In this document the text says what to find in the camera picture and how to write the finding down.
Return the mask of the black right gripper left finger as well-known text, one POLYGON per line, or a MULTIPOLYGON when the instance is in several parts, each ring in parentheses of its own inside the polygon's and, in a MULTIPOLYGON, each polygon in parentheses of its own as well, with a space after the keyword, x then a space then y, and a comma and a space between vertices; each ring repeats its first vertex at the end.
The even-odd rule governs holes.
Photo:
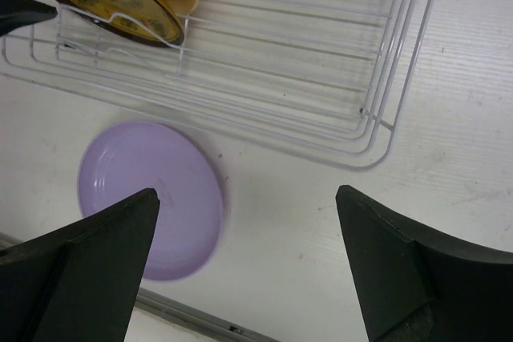
POLYGON ((160 201, 145 188, 1 251, 3 341, 124 340, 160 201))

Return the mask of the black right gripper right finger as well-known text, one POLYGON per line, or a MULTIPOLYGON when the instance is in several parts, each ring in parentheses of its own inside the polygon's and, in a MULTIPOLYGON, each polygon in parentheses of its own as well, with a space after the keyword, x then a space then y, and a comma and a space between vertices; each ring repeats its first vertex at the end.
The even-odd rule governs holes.
POLYGON ((343 185, 342 238, 370 341, 510 341, 512 254, 458 239, 343 185))

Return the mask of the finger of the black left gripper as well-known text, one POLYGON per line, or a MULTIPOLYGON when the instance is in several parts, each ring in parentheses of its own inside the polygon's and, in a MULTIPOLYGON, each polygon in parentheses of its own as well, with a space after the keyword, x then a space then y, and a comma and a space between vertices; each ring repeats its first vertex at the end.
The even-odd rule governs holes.
POLYGON ((35 0, 0 0, 0 36, 52 20, 57 16, 57 9, 35 0))

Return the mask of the lavender plastic plate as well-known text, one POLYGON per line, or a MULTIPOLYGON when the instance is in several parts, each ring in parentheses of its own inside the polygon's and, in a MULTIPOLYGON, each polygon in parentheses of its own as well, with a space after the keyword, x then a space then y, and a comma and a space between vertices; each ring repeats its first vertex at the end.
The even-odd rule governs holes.
POLYGON ((182 280, 212 258, 224 232, 214 168, 191 140, 161 123, 124 121, 91 141, 77 177, 83 216, 147 187, 156 190, 160 211, 143 277, 182 280))

